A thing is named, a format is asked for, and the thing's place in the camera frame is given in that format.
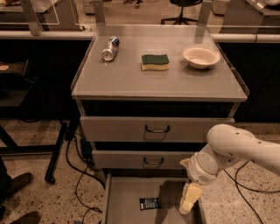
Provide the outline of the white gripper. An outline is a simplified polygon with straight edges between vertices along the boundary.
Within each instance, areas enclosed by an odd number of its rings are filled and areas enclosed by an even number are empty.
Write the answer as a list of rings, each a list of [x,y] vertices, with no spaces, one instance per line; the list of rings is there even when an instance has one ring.
[[[182,159],[179,162],[187,170],[187,177],[195,183],[185,183],[179,203],[179,211],[189,214],[195,202],[203,193],[203,187],[216,180],[222,169],[219,156],[207,144],[201,151],[195,152],[190,160]]]

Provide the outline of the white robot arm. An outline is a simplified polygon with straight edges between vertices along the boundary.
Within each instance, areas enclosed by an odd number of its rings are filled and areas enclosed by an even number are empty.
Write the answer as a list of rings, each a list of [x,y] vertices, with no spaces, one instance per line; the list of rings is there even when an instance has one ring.
[[[213,126],[207,144],[190,158],[180,161],[190,184],[185,184],[179,204],[182,214],[189,214],[203,193],[203,186],[216,180],[218,173],[246,159],[280,174],[280,144],[257,139],[251,132],[227,124]]]

